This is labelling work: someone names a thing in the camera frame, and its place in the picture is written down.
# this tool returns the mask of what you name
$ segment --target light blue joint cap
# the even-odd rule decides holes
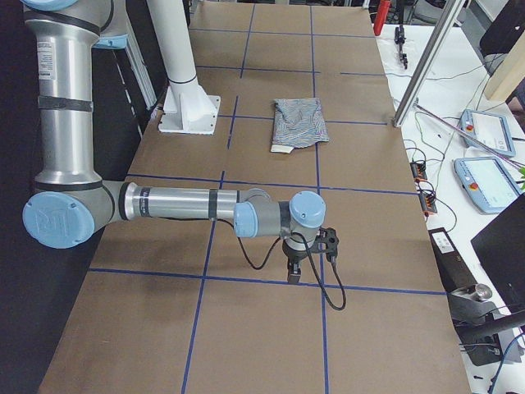
[[[55,249],[77,246],[94,233],[91,212],[79,200],[54,191],[30,198],[22,213],[27,232],[43,245]]]
[[[325,212],[324,200],[312,191],[301,191],[290,201],[292,218],[303,227],[320,227],[325,220]]]
[[[97,49],[124,49],[128,44],[128,34],[101,37],[93,46]]]
[[[237,203],[233,210],[235,234],[240,238],[254,238],[257,235],[257,212],[252,203]]]
[[[60,11],[72,6],[78,0],[21,0],[27,7],[40,11]]]

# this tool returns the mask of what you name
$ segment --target white label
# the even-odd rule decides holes
[[[437,247],[440,248],[441,253],[454,252],[454,248],[450,244],[449,239],[446,237],[444,232],[435,232],[432,234],[432,238],[437,244]]]
[[[40,41],[36,43],[36,50],[39,57],[39,79],[55,80],[57,78],[55,43]]]

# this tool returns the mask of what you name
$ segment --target crumpled fabric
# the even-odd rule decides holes
[[[290,153],[316,142],[328,142],[319,98],[276,98],[272,152]]]

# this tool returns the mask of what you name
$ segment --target desk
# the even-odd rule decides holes
[[[199,81],[221,95],[215,135],[157,119],[128,180],[320,193],[348,306],[327,306],[307,263],[286,283],[279,250],[253,271],[222,223],[115,223],[41,393],[468,393],[368,12],[204,2],[191,26]],[[272,100],[312,96],[331,142],[270,153]],[[272,241],[245,244],[259,261]]]
[[[418,64],[433,28],[426,26],[405,26],[407,43],[404,48],[409,58],[408,70],[404,70],[397,61],[397,47],[393,40],[394,29],[394,25],[385,25],[381,36],[377,38],[377,44],[381,53],[381,60],[385,67],[385,73],[388,77],[391,95],[394,99],[400,100],[409,83],[409,78],[403,76],[411,76],[413,74],[413,70]],[[482,66],[476,53],[463,34],[463,31],[460,28],[453,28],[428,78],[455,76],[471,70],[474,71],[450,80],[427,80],[419,94],[419,103],[440,117],[457,118],[461,116],[465,108],[475,108],[478,101],[480,110],[485,110],[498,104],[488,102],[484,97],[481,98],[481,101],[479,100],[488,78],[485,67]],[[505,104],[491,109],[490,112],[505,115],[509,121],[512,135],[523,138],[523,131]],[[487,156],[487,154],[484,154],[478,149],[467,149],[466,145],[457,135],[452,135],[453,131],[438,125],[429,117],[421,115],[418,116],[418,119],[422,127],[424,140],[429,145],[444,151],[450,138],[452,139],[439,176],[437,195],[438,198],[443,199],[450,205],[458,215],[458,223],[450,233],[450,237],[458,248],[459,253],[467,263],[473,276],[480,283],[486,283],[494,289],[474,253],[470,240],[490,222],[495,215],[480,214],[475,209],[462,189],[452,165],[454,158]],[[453,124],[457,122],[456,119],[449,119],[449,121]],[[427,158],[441,158],[439,153],[422,143],[413,113],[408,116],[407,121],[403,124],[402,131],[403,137],[415,141],[418,148],[426,153]],[[407,148],[413,147],[413,144],[409,141],[405,141],[405,144]],[[515,146],[518,151],[515,159],[523,163],[525,160],[525,146],[519,142],[515,143]],[[412,157],[412,153],[413,151],[408,151],[409,158]],[[510,172],[514,179],[519,179],[520,175],[518,172],[514,169],[510,169]],[[439,163],[428,163],[427,175],[430,182],[434,185],[437,184],[438,173]],[[437,227],[451,228],[454,223],[452,214],[440,203],[437,203],[437,208],[438,214],[429,217],[427,227],[429,229]],[[494,295],[492,300],[496,306],[504,304],[497,294]],[[463,361],[467,367],[472,391],[486,392],[489,387],[489,379],[494,376],[497,365],[491,364],[483,367],[475,367],[466,355],[463,355]],[[484,379],[474,379],[473,375],[482,376]],[[504,393],[507,391],[525,392],[525,364],[506,364],[504,366],[495,392]]]

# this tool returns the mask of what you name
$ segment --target black monitor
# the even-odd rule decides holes
[[[472,247],[509,310],[525,309],[525,195],[481,230]]]

